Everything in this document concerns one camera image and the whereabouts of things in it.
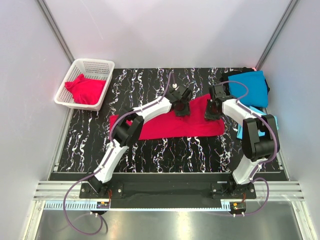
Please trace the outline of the aluminium corner post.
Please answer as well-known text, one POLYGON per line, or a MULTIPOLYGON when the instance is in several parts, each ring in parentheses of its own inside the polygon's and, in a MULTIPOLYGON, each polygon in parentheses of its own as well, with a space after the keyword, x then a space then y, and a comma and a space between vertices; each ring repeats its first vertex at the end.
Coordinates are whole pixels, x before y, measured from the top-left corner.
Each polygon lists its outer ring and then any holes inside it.
POLYGON ((271 53, 277 39, 279 38, 282 30, 284 29, 285 25, 287 24, 288 20, 290 19, 292 13, 294 12, 295 8, 297 7, 299 0, 290 0, 287 7, 285 8, 280 20, 278 21, 270 39, 268 40, 260 58, 258 59, 255 68, 260 70, 264 65, 265 61, 267 60, 269 54, 271 53))
POLYGON ((75 60, 65 38, 62 35, 62 32, 45 0, 35 0, 41 13, 43 14, 47 24, 49 25, 53 35, 55 36, 59 46, 61 47, 66 59, 70 64, 75 60))

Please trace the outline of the red t shirt in basket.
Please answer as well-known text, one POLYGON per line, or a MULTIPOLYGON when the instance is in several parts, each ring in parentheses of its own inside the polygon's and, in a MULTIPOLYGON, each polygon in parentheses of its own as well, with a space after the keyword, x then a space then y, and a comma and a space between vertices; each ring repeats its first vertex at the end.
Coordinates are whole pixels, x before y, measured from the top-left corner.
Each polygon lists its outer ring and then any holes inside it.
POLYGON ((80 74, 75 80, 65 82, 64 87, 72 94, 75 103, 83 105, 95 105, 105 87, 106 81, 86 78, 80 74))

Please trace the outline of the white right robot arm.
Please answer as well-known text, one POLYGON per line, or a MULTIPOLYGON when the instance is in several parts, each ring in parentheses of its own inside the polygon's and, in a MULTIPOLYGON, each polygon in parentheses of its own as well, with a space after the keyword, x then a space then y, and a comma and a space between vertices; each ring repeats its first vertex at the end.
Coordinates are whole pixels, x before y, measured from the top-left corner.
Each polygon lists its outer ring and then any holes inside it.
POLYGON ((251 190, 254 176, 266 162, 271 162, 280 150, 276 119, 271 114, 261 115, 227 95, 221 84, 209 88, 204 119, 219 120, 225 115, 242 127, 243 156, 228 181, 212 189, 213 196, 241 198, 251 190))

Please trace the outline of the right aluminium corner post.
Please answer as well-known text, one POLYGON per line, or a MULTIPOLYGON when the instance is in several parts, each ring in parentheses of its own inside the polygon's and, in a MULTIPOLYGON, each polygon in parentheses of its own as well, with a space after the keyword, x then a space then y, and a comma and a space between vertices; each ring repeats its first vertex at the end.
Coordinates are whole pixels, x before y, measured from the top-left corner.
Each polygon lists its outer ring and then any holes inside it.
POLYGON ((255 68, 260 70, 264 65, 265 61, 267 60, 269 54, 271 53, 277 39, 279 38, 282 30, 284 29, 285 25, 287 24, 288 20, 290 19, 292 13, 294 12, 295 8, 297 7, 299 0, 290 0, 287 7, 285 8, 280 20, 278 21, 270 39, 268 40, 260 58, 258 59, 255 68))

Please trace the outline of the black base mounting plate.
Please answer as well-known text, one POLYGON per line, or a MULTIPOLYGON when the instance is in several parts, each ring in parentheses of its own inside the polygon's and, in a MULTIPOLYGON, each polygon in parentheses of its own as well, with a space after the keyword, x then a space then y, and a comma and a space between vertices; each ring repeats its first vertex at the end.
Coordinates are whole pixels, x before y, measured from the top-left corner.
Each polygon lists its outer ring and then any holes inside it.
POLYGON ((228 173, 114 173, 112 179, 95 192, 83 182, 82 199, 111 198, 112 209, 204 209, 221 207, 221 200, 255 200, 253 184, 245 192, 231 193, 228 173))

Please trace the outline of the red t shirt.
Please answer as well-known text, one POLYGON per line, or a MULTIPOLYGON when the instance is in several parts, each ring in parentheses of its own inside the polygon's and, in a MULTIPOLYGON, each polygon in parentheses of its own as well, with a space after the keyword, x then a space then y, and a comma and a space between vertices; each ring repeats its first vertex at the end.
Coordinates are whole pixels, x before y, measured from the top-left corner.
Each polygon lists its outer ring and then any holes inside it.
POLYGON ((75 80, 65 82, 64 87, 72 94, 75 103, 83 105, 95 105, 105 87, 106 81, 86 78, 80 74, 75 80))
POLYGON ((162 138, 182 137, 214 137, 224 134, 225 124, 222 119, 205 120, 205 110, 209 94, 197 97, 189 102, 190 116, 177 117, 170 108, 167 98, 158 97, 155 100, 134 107, 143 116, 144 124, 139 136, 140 140, 155 140, 162 138))

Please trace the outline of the aluminium frame rail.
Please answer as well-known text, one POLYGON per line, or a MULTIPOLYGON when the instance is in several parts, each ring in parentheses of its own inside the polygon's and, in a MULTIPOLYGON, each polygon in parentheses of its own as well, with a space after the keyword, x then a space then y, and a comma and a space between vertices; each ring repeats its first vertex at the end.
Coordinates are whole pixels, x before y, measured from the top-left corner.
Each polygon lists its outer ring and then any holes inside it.
POLYGON ((88 183, 72 186, 71 181, 41 181, 38 183, 35 200, 69 200, 77 199, 128 199, 139 198, 168 198, 179 199, 211 198, 218 200, 247 200, 247 201, 303 201, 304 195, 296 181, 257 181, 250 191, 242 197, 213 196, 213 188, 221 189, 222 182, 115 182, 103 187, 99 194, 90 189, 88 183))

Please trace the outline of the white plastic basket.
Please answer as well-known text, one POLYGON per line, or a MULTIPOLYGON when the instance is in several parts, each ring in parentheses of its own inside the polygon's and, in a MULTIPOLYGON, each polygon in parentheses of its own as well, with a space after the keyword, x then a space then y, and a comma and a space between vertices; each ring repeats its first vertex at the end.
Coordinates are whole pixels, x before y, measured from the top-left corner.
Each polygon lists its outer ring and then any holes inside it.
POLYGON ((110 60, 76 59, 54 97, 55 103, 71 109, 99 111, 114 68, 115 63, 110 60))

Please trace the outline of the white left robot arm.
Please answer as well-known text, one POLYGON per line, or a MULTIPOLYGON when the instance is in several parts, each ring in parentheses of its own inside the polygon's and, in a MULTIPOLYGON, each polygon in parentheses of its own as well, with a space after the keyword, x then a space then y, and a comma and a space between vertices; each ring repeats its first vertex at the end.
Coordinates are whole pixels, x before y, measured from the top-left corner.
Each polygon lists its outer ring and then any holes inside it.
POLYGON ((177 86, 155 100, 134 108, 121 110, 110 129, 110 142, 98 167, 87 179, 90 192, 97 198, 108 193, 108 183, 123 154, 140 138, 144 124, 171 111, 177 117, 190 115, 192 91, 184 86, 177 86))

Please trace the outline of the left aluminium corner post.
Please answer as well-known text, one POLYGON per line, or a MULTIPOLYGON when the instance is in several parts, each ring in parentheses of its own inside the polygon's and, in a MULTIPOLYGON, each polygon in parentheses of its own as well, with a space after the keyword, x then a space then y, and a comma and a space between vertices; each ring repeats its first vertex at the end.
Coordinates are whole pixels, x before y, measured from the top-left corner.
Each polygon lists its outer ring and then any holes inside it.
POLYGON ((55 36, 59 46, 61 47, 66 59, 70 64, 75 60, 65 38, 62 35, 62 32, 45 0, 35 0, 41 13, 43 14, 47 24, 49 25, 53 35, 55 36))

